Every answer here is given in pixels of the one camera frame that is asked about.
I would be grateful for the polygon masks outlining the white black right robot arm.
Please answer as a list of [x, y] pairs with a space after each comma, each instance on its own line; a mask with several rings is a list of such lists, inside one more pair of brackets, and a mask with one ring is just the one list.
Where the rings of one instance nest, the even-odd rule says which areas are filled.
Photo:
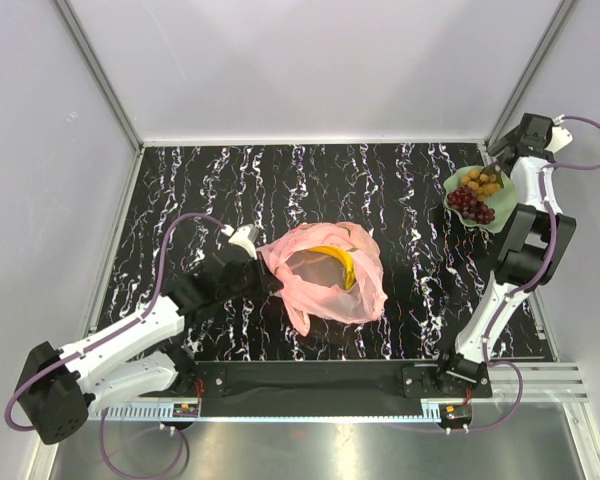
[[486, 290], [468, 324], [444, 352], [432, 384], [445, 396], [460, 396], [489, 383], [491, 354], [518, 307], [554, 275], [577, 223], [558, 205], [552, 175], [555, 154], [572, 140], [560, 117], [525, 114], [519, 125], [489, 146], [484, 168], [501, 187], [503, 212], [476, 202], [462, 213], [474, 226], [497, 234], [497, 254]]

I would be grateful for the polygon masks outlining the pink plastic bag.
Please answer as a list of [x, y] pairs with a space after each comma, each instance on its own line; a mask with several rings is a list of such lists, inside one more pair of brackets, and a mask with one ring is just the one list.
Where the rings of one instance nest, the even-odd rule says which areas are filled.
[[[354, 261], [356, 283], [344, 290], [344, 268], [332, 257], [309, 252], [334, 246], [348, 251]], [[351, 222], [302, 224], [258, 253], [284, 288], [277, 292], [294, 329], [309, 334], [313, 317], [341, 324], [365, 324], [384, 314], [380, 248], [371, 233]]]

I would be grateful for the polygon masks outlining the orange loquat bunch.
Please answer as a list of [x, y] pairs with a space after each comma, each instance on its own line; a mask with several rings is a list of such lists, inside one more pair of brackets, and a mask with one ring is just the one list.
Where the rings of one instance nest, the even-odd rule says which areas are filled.
[[462, 186], [468, 187], [478, 196], [490, 197], [504, 188], [503, 172], [498, 166], [471, 167], [460, 177]]

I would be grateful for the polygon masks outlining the yellow banana bunch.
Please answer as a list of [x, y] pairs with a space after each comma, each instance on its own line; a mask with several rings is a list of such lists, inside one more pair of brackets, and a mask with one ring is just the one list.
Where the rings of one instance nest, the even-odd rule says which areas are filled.
[[319, 246], [309, 249], [309, 252], [323, 254], [340, 262], [344, 268], [344, 290], [350, 290], [356, 283], [354, 261], [348, 251], [334, 246]]

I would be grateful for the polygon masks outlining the red grape bunch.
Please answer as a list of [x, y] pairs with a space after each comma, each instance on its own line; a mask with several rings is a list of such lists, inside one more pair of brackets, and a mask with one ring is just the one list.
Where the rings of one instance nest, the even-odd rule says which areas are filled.
[[463, 219], [487, 225], [495, 219], [495, 210], [479, 199], [479, 196], [466, 186], [461, 186], [446, 197], [448, 206], [458, 212]]

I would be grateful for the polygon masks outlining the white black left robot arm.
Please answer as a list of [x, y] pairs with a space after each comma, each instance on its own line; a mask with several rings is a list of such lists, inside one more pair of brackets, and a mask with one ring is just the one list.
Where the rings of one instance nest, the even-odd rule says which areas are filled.
[[188, 394], [202, 381], [176, 338], [231, 300], [263, 298], [281, 288], [261, 255], [215, 254], [163, 289], [153, 306], [60, 348], [37, 345], [14, 391], [29, 421], [25, 430], [54, 445], [91, 415], [135, 397]]

